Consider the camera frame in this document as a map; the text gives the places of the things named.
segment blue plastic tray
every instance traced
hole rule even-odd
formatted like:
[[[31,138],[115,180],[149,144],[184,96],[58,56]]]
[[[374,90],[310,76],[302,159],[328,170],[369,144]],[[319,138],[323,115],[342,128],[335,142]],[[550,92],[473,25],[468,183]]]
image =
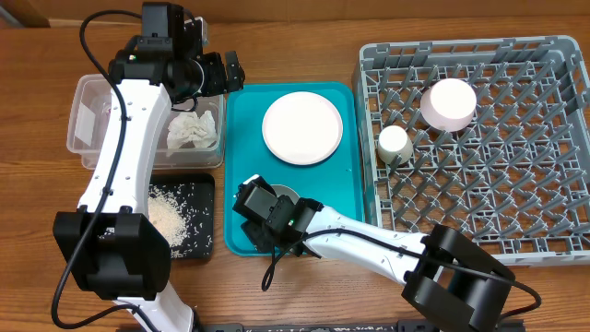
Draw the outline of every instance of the blue plastic tray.
[[[275,157],[262,137],[262,121],[278,98],[309,91],[331,101],[342,117],[342,141],[327,160],[311,166],[295,166]],[[364,221],[360,151],[354,99],[350,89],[337,82],[247,85],[230,94],[225,159],[224,238],[236,255],[259,254],[242,231],[245,219],[231,208],[238,184],[260,174],[270,184],[284,184],[301,197],[335,208],[349,218]]]

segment clear plastic container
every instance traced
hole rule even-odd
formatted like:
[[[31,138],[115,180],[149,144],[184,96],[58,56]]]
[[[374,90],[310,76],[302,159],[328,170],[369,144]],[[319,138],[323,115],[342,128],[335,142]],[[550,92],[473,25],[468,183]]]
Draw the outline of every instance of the clear plastic container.
[[[175,108],[190,108],[192,101]],[[167,148],[168,125],[179,113],[172,112],[166,120],[159,136],[158,149],[154,159],[154,169],[205,169],[216,168],[223,162],[225,150],[225,98],[199,98],[196,113],[201,116],[211,111],[217,129],[217,141],[209,148]],[[67,130],[66,146],[71,152],[82,156],[82,165],[93,170],[99,160],[100,148],[109,124],[111,111],[111,86],[102,75],[83,76],[77,84],[72,103],[70,122]]]

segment gray dish rack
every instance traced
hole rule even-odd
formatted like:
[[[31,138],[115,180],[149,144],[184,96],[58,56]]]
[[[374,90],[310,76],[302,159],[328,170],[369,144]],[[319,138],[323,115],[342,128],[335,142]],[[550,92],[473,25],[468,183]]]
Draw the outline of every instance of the gray dish rack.
[[[478,96],[455,133],[425,125],[422,93],[463,79]],[[353,78],[367,222],[451,226],[509,265],[590,264],[590,84],[567,36],[368,44]],[[406,128],[415,153],[385,165],[376,140]]]

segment white cup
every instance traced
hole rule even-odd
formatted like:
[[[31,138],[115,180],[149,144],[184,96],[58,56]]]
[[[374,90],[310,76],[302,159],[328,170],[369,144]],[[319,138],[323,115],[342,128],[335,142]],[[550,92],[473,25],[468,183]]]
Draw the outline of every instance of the white cup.
[[[422,95],[420,111],[428,125],[454,132],[469,125],[477,103],[471,86],[461,79],[446,78]]]
[[[407,162],[414,153],[412,140],[406,130],[397,125],[390,125],[383,129],[377,141],[377,154],[384,163],[390,164],[395,156],[400,156],[400,164]]]

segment white tissue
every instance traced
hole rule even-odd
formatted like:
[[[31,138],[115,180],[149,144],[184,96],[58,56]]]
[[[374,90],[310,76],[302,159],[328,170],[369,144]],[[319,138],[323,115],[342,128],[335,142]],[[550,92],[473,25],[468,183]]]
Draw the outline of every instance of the white tissue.
[[[205,111],[200,118],[194,112],[180,113],[172,119],[168,130],[168,148],[179,148],[191,141],[195,148],[207,148],[217,140],[215,120],[211,111]]]

